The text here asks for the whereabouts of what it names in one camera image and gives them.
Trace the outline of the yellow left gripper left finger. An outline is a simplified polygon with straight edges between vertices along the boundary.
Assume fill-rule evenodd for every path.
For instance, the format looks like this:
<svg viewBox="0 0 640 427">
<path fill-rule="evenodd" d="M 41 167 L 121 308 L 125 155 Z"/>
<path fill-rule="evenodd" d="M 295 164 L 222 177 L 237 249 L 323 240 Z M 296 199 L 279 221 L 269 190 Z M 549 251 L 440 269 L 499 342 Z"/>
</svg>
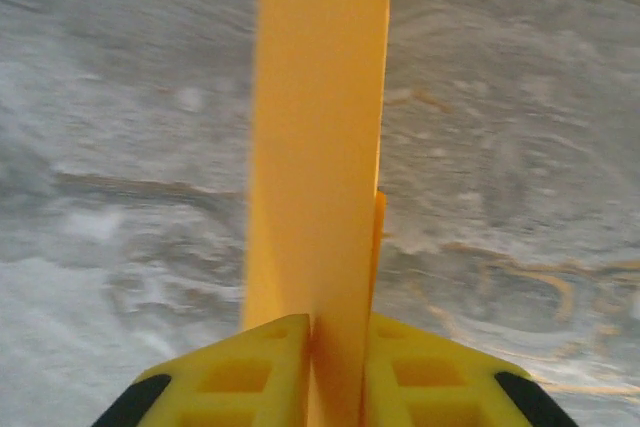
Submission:
<svg viewBox="0 0 640 427">
<path fill-rule="evenodd" d="M 288 315 L 158 364 L 101 427 L 293 427 L 307 423 L 310 318 Z"/>
</svg>

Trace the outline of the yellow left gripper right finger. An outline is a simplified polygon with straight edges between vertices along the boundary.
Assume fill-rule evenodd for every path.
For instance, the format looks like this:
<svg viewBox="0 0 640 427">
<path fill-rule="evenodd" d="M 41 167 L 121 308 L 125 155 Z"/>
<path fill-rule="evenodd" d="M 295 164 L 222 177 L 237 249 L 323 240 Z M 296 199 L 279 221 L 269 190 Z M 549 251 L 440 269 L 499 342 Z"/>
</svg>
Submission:
<svg viewBox="0 0 640 427">
<path fill-rule="evenodd" d="M 380 314 L 363 398 L 365 426 L 577 426 L 519 366 Z"/>
</svg>

